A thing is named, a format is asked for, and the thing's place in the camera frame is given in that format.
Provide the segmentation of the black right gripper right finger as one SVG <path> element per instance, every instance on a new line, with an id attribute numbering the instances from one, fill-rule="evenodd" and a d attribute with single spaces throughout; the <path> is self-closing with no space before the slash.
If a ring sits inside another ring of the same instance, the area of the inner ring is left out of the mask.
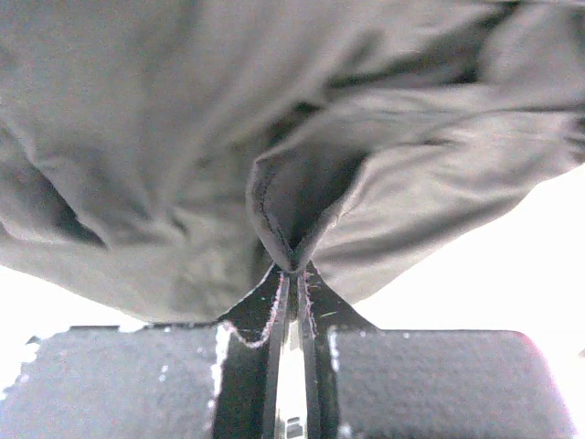
<path id="1" fill-rule="evenodd" d="M 308 265 L 297 280 L 312 438 L 574 438 L 535 343 L 515 331 L 382 330 Z"/>

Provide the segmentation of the black t shirt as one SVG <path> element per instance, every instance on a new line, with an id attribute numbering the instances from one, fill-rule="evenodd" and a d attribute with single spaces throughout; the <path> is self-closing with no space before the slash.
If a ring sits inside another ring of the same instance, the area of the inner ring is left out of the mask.
<path id="1" fill-rule="evenodd" d="M 148 320 L 361 301 L 583 160 L 578 1 L 1 4 L 1 264 Z"/>

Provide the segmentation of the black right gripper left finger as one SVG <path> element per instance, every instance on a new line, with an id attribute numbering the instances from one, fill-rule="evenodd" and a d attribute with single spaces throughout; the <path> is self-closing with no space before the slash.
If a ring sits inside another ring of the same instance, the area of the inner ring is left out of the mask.
<path id="1" fill-rule="evenodd" d="M 271 267 L 211 324 L 72 327 L 31 341 L 4 438 L 272 438 L 289 282 Z"/>

